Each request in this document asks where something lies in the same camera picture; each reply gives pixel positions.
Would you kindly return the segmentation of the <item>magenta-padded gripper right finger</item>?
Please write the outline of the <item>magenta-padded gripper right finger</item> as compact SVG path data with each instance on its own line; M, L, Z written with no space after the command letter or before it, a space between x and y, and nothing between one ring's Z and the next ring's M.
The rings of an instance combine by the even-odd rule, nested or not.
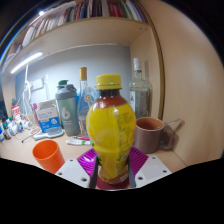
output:
M147 156L132 147L128 157L128 173L130 186L140 188L170 175L171 171L157 156Z

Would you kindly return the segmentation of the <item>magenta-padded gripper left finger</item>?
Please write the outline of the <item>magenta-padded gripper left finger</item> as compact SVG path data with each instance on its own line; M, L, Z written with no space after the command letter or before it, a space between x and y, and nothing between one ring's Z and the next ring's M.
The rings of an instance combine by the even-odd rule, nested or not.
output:
M56 175L83 188L94 189L98 176L98 159L95 151L90 149L77 159L68 159Z

